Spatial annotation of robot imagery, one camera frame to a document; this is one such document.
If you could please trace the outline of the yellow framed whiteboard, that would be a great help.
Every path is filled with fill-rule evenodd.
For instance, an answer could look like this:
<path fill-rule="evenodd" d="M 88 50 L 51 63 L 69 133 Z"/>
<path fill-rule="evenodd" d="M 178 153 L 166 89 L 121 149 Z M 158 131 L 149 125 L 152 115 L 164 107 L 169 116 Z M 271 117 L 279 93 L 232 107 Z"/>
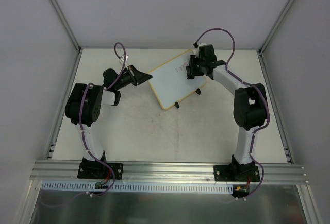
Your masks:
<path fill-rule="evenodd" d="M 186 66 L 193 54 L 192 50 L 187 50 L 148 72 L 153 76 L 149 84 L 162 109 L 173 107 L 175 102 L 181 102 L 206 84 L 205 76 L 187 79 Z"/>

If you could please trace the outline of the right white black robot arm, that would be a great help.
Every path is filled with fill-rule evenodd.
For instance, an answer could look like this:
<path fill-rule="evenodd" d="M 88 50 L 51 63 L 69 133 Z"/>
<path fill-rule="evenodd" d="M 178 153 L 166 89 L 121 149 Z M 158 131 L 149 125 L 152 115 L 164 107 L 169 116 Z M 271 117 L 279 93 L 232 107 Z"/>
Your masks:
<path fill-rule="evenodd" d="M 253 157 L 258 131 L 269 124 L 269 108 L 263 84 L 251 84 L 233 73 L 227 62 L 218 60 L 213 45 L 195 43 L 196 53 L 189 58 L 187 79 L 208 76 L 224 86 L 234 96 L 233 116 L 239 127 L 237 146 L 231 162 L 214 167 L 216 181 L 260 180 Z"/>

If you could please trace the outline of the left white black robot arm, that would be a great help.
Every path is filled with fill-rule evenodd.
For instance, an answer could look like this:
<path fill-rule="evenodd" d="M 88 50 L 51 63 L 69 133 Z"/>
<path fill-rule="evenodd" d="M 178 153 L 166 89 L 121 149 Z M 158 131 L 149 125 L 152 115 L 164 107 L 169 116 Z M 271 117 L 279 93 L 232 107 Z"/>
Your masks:
<path fill-rule="evenodd" d="M 120 89 L 127 85 L 138 86 L 152 75 L 137 70 L 133 65 L 118 74 L 114 69 L 103 72 L 103 85 L 76 83 L 65 106 L 65 116 L 75 125 L 85 149 L 81 162 L 83 172 L 90 171 L 95 177 L 107 174 L 105 151 L 93 132 L 93 124 L 100 116 L 101 106 L 117 106 L 121 99 Z"/>

